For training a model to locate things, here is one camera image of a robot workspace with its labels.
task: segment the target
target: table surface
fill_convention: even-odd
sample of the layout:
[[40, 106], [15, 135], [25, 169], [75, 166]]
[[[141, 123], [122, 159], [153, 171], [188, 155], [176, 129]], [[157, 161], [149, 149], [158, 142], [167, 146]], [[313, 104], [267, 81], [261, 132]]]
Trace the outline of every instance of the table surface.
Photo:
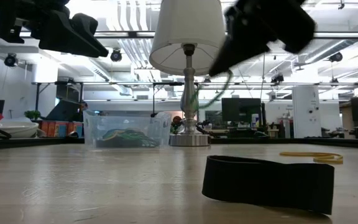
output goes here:
[[[292, 163], [282, 151], [335, 152], [333, 215], [211, 200], [201, 194], [206, 156]], [[358, 149], [313, 145], [0, 150], [0, 223], [358, 223]]]

